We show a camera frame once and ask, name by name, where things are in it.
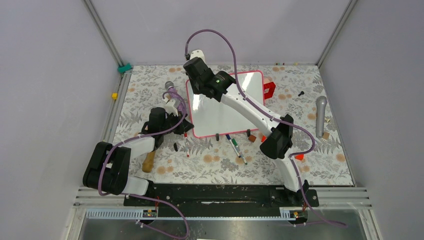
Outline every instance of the black base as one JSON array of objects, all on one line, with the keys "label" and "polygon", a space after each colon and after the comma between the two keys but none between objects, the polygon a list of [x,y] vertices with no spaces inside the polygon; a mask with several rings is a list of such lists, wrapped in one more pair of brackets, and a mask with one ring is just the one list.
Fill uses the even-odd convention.
[{"label": "black base", "polygon": [[[146,197],[172,203],[186,217],[279,217],[280,207],[302,208],[299,192],[282,185],[150,184]],[[317,191],[309,189],[306,198],[318,207]],[[152,207],[154,202],[130,197],[124,206]],[[179,217],[171,207],[160,203],[158,217]]]}]

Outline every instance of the black connector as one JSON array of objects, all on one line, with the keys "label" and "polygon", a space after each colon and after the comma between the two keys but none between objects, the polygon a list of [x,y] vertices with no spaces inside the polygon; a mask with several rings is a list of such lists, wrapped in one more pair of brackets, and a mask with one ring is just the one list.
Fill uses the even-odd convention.
[{"label": "black connector", "polygon": [[[91,155],[90,162],[85,170],[82,184],[87,188],[98,189],[100,172],[106,156],[112,149],[112,144],[101,141],[97,143]],[[131,148],[118,147],[112,153],[107,163],[112,163],[111,168],[104,170],[101,181],[101,190],[113,195],[119,195],[127,185],[130,168]]]},{"label": "black connector", "polygon": [[[144,123],[143,128],[141,129],[141,134],[155,134],[165,131],[175,126],[181,118],[185,118],[186,116],[187,115],[175,116],[173,113],[167,114],[164,108],[154,107],[150,110],[148,121]],[[152,136],[152,138],[154,138],[153,150],[156,150],[161,146],[161,144],[164,142],[165,135],[170,133],[182,135],[194,127],[195,126],[193,124],[184,119],[182,120],[182,123],[172,131]]]},{"label": "black connector", "polygon": [[227,93],[227,88],[236,83],[236,80],[225,71],[214,74],[199,57],[190,59],[182,67],[187,73],[194,94],[203,94],[218,102],[221,101],[223,94]]},{"label": "black connector", "polygon": [[[286,114],[281,120],[293,123],[293,117]],[[270,159],[284,159],[287,150],[292,147],[293,127],[284,123],[272,129],[272,133],[266,137],[266,140],[259,146],[263,154]]]}]

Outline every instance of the wooden handle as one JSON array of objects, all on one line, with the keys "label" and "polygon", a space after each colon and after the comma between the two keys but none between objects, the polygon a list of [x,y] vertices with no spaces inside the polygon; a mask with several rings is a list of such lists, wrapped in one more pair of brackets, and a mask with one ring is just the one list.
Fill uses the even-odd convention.
[{"label": "wooden handle", "polygon": [[153,161],[155,160],[156,151],[147,153],[146,159],[144,160],[141,170],[145,173],[150,173],[153,169]]}]

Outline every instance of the red marker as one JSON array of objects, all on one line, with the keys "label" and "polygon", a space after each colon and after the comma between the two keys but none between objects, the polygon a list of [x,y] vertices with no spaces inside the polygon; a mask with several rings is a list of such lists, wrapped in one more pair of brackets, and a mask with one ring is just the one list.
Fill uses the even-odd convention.
[{"label": "red marker", "polygon": [[184,133],[184,141],[185,141],[185,151],[187,152],[187,158],[190,157],[189,155],[189,145],[187,144],[187,132]]}]

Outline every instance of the white wall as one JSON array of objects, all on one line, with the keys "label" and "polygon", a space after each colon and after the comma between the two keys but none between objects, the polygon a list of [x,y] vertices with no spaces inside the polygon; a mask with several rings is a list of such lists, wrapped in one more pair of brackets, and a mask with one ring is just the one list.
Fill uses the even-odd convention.
[{"label": "white wall", "polygon": [[359,1],[321,69],[385,240],[422,239],[424,1]]},{"label": "white wall", "polygon": [[80,0],[2,0],[0,36],[0,239],[57,240],[117,66]]},{"label": "white wall", "polygon": [[[189,36],[201,29],[224,34],[238,63],[315,64],[349,0],[92,0],[124,61],[184,64]],[[210,64],[232,63],[226,43],[202,33]]]}]

